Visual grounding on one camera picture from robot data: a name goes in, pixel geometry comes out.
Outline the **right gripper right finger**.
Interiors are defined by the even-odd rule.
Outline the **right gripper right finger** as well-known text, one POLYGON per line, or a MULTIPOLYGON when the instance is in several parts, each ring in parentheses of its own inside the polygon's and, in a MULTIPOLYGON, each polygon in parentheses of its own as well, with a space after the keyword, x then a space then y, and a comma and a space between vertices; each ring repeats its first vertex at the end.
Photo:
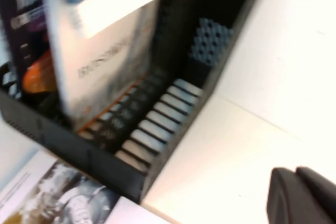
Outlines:
POLYGON ((308 167, 298 167, 296 174, 305 183, 324 211, 335 218, 335 184, 308 167))

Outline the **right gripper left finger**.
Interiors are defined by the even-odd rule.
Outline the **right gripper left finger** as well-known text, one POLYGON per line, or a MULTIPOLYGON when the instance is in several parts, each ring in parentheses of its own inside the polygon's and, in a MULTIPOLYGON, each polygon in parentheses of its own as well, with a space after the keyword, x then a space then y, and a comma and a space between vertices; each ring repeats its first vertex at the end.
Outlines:
POLYGON ((296 171, 283 167, 271 172, 266 210, 269 223, 335 223, 296 171))

